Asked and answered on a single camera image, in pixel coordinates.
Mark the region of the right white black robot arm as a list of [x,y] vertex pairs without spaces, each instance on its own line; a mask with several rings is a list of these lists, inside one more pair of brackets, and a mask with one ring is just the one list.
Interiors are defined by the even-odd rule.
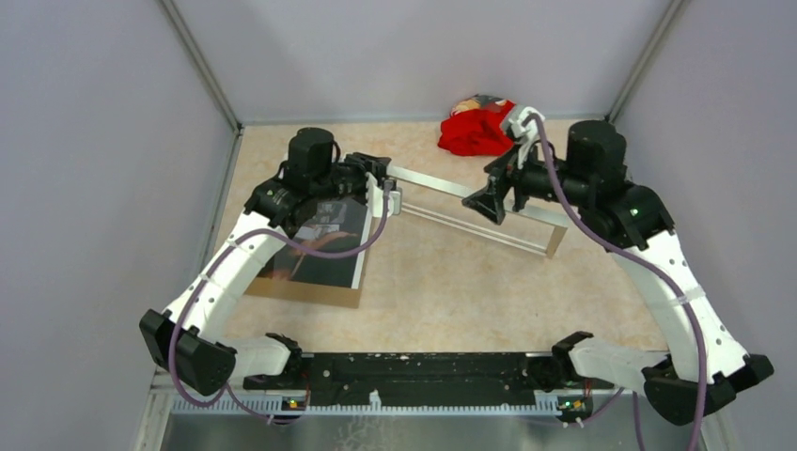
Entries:
[[770,359],[747,351],[718,318],[664,202],[628,178],[625,137],[606,121],[579,121],[558,158],[540,124],[539,116],[504,123],[512,146],[485,167],[485,187],[463,205],[501,224],[508,195],[514,211],[530,198],[560,204],[628,274],[666,343],[663,352],[646,352],[573,333],[553,346],[543,386],[607,381],[642,394],[663,419],[684,426],[771,377]]

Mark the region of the wooden picture frame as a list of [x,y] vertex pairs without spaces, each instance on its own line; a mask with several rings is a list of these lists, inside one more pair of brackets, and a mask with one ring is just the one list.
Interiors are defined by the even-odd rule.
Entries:
[[512,194],[507,194],[498,206],[473,210],[463,200],[476,193],[477,188],[396,163],[388,165],[387,174],[400,186],[410,188],[402,200],[403,213],[532,254],[554,257],[570,228],[570,220],[561,212],[532,204],[514,211]]

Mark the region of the printed photo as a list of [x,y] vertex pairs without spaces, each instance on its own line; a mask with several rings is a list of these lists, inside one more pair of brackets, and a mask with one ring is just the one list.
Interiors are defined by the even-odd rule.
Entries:
[[[360,246],[372,224],[367,207],[355,198],[321,202],[317,213],[300,226],[293,240],[323,253],[342,253]],[[284,280],[339,288],[357,288],[361,275],[358,254],[341,259],[314,257],[290,246],[281,249],[259,272],[264,280]]]

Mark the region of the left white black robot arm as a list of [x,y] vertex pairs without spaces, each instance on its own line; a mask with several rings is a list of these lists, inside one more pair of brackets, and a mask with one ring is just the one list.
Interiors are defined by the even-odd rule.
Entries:
[[[237,350],[222,342],[227,319],[262,268],[286,247],[304,257],[345,259],[365,252],[395,214],[396,181],[388,157],[345,154],[334,135],[305,127],[290,140],[276,173],[257,185],[243,205],[225,243],[181,295],[161,311],[150,309],[139,321],[153,362],[165,370],[178,393],[206,408],[229,387],[232,378],[254,368],[279,388],[301,377],[301,363],[283,338]],[[322,251],[297,242],[300,228],[322,202],[362,200],[380,223],[369,238],[346,251]]]

